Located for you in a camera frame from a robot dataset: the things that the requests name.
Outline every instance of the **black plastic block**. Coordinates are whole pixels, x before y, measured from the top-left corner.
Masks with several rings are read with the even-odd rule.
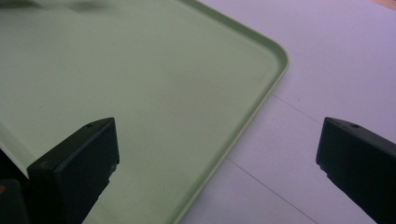
[[[82,127],[28,167],[35,193],[30,204],[42,205],[41,214],[30,209],[36,216],[33,219],[51,224],[81,223],[119,162],[113,118]]]
[[[396,145],[340,119],[326,118],[317,164],[377,223],[396,223]]]

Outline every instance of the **white surface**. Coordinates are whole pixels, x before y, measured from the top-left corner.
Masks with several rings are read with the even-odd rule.
[[[229,156],[256,182],[235,184],[243,177],[224,164],[219,173],[233,175],[233,185],[215,175],[183,223],[309,223],[277,204],[216,194],[239,199],[258,183],[258,198],[277,195],[316,223],[374,223],[319,170],[315,154],[325,117],[396,142],[396,12],[364,0],[202,2],[276,40],[290,69]],[[233,210],[225,214],[224,207]],[[258,207],[267,219],[240,222]],[[275,207],[282,212],[271,213]],[[271,219],[279,214],[295,219]]]

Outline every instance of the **tray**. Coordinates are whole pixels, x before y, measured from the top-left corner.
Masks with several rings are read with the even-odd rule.
[[[288,56],[196,1],[85,4],[0,13],[0,148],[25,172],[114,117],[120,165],[84,223],[177,223]]]

